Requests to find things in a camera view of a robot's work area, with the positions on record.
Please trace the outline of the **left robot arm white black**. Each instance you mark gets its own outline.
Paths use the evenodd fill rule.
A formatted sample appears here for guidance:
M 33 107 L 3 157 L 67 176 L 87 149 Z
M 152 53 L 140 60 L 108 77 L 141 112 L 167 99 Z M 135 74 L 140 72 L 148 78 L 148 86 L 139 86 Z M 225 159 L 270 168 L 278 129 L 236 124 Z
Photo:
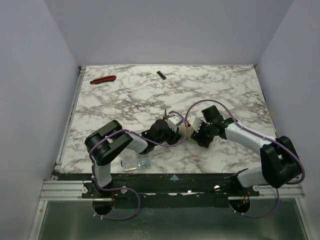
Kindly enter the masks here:
M 104 188 L 112 182 L 111 162 L 125 149 L 145 155 L 155 146 L 175 147 L 181 143 L 181 127 L 187 126 L 184 119 L 171 116 L 157 119 L 148 130 L 135 133 L 124 129 L 117 120 L 112 120 L 90 134 L 84 141 L 92 165 L 92 178 Z

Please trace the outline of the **beige umbrella case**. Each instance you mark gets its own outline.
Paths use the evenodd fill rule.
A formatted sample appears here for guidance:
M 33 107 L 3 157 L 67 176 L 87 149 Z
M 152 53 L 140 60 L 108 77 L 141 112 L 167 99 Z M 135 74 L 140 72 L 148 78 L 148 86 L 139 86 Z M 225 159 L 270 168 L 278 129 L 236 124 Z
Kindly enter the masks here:
M 191 135 L 193 134 L 194 132 L 194 128 L 192 126 L 180 126 L 179 127 L 179 134 L 182 136 L 182 137 L 186 137 L 186 138 L 190 138 Z

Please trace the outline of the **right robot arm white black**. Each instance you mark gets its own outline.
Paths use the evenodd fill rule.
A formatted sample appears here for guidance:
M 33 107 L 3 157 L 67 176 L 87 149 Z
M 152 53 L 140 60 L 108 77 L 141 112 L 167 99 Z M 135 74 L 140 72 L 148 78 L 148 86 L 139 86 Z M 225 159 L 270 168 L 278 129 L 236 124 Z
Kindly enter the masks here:
M 275 138 L 262 135 L 241 126 L 234 117 L 224 118 L 212 105 L 202 111 L 204 120 L 197 116 L 187 118 L 193 131 L 190 138 L 199 146 L 208 148 L 215 137 L 236 142 L 260 157 L 260 166 L 236 173 L 234 182 L 243 188 L 254 185 L 270 185 L 279 188 L 302 175 L 297 152 L 286 136 Z

